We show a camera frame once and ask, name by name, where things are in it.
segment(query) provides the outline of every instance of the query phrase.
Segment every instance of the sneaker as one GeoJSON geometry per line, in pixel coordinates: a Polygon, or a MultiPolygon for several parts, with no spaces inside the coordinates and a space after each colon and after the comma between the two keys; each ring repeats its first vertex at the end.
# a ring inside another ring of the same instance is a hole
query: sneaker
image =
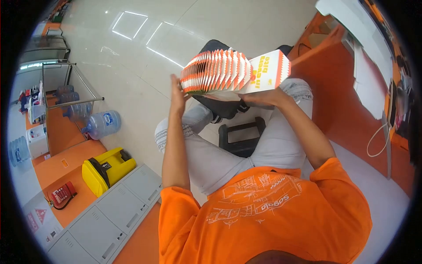
{"type": "Polygon", "coordinates": [[[250,106],[247,106],[245,102],[242,101],[242,104],[237,108],[238,113],[246,113],[248,111],[250,106]]]}
{"type": "Polygon", "coordinates": [[[221,121],[223,121],[223,118],[215,113],[212,113],[212,121],[211,124],[218,124],[221,123],[221,121]]]}

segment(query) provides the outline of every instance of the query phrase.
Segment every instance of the blue water jug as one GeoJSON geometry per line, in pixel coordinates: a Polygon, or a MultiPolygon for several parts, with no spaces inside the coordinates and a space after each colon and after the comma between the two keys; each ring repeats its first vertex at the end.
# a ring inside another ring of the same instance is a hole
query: blue water jug
{"type": "Polygon", "coordinates": [[[9,143],[9,159],[12,162],[13,167],[23,163],[30,157],[26,138],[24,136],[21,136],[9,143]]]}
{"type": "Polygon", "coordinates": [[[73,85],[59,86],[54,93],[54,96],[60,97],[64,93],[73,93],[75,91],[73,85]]]}
{"type": "Polygon", "coordinates": [[[70,121],[84,121],[89,118],[91,114],[92,103],[79,103],[68,106],[66,112],[63,113],[63,117],[68,117],[70,121]]]}
{"type": "Polygon", "coordinates": [[[90,115],[87,126],[82,128],[81,132],[88,132],[92,139],[97,140],[116,133],[121,125],[119,113],[110,110],[90,115]]]}
{"type": "Polygon", "coordinates": [[[78,92],[64,93],[59,97],[59,100],[56,102],[56,104],[73,102],[77,100],[79,100],[78,92]]]}

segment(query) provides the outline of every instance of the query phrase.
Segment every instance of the orange and white paper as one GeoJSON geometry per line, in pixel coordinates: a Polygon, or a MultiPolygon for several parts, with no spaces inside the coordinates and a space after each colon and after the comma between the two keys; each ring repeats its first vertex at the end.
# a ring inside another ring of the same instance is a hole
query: orange and white paper
{"type": "Polygon", "coordinates": [[[196,55],[181,72],[186,93],[221,101],[239,101],[238,94],[277,88],[291,71],[291,62],[275,50],[248,61],[241,52],[216,50],[196,55]]]}

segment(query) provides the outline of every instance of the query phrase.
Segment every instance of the white cable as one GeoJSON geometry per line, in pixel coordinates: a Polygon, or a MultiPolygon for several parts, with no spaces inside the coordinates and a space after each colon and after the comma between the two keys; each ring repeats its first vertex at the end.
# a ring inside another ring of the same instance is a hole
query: white cable
{"type": "Polygon", "coordinates": [[[386,125],[388,125],[388,123],[385,123],[385,124],[383,124],[380,128],[378,128],[378,130],[373,134],[373,136],[371,137],[371,139],[369,140],[369,142],[368,142],[368,145],[366,146],[366,154],[368,154],[368,156],[370,156],[371,158],[373,158],[373,157],[376,157],[376,156],[378,156],[379,154],[381,154],[383,151],[384,151],[384,149],[385,149],[385,147],[387,146],[387,143],[388,143],[388,139],[389,139],[389,136],[390,136],[390,127],[388,128],[388,133],[387,133],[387,140],[385,141],[385,145],[384,145],[384,147],[382,148],[382,150],[380,151],[380,152],[378,152],[377,154],[375,154],[375,155],[371,155],[371,154],[369,154],[369,151],[368,151],[368,148],[369,148],[369,144],[371,143],[371,141],[373,140],[373,138],[375,137],[375,135],[384,127],[384,126],[386,126],[386,125]]]}

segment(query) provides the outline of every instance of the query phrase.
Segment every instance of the knee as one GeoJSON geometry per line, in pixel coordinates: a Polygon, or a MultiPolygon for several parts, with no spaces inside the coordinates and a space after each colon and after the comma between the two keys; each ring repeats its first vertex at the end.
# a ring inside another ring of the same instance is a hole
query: knee
{"type": "Polygon", "coordinates": [[[162,120],[155,129],[155,143],[158,149],[164,153],[165,143],[167,141],[168,118],[162,120]]]}
{"type": "Polygon", "coordinates": [[[167,128],[168,128],[168,118],[166,117],[160,123],[158,123],[157,128],[155,128],[155,136],[157,136],[163,131],[166,131],[167,128]]]}
{"type": "Polygon", "coordinates": [[[314,99],[311,88],[308,83],[302,79],[286,79],[280,84],[280,88],[286,94],[293,97],[295,101],[312,101],[314,99]]]}

